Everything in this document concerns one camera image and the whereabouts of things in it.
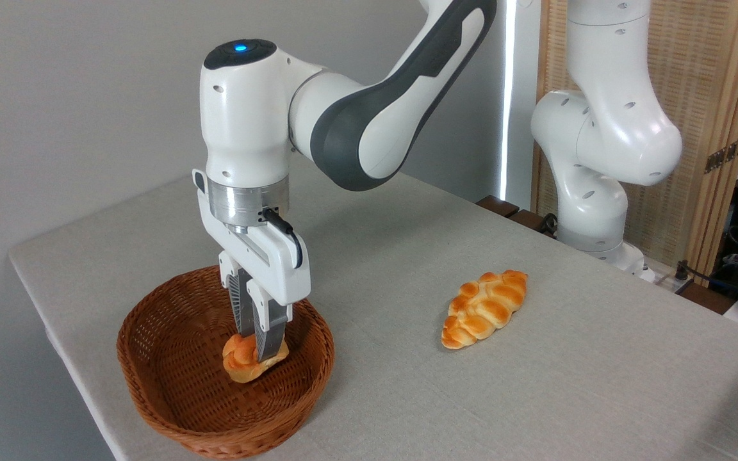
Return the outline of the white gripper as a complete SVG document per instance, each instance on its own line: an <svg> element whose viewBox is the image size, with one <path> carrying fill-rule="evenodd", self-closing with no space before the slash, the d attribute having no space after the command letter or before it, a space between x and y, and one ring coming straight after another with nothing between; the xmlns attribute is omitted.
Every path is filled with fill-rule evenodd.
<svg viewBox="0 0 738 461"><path fill-rule="evenodd" d="M210 211L211 182L193 170L201 219L209 236L222 247L218 255L222 286L228 290L237 332L255 335L258 362L276 356L285 325L293 320L293 304L311 291L307 248L272 223L234 232Z"/></svg>

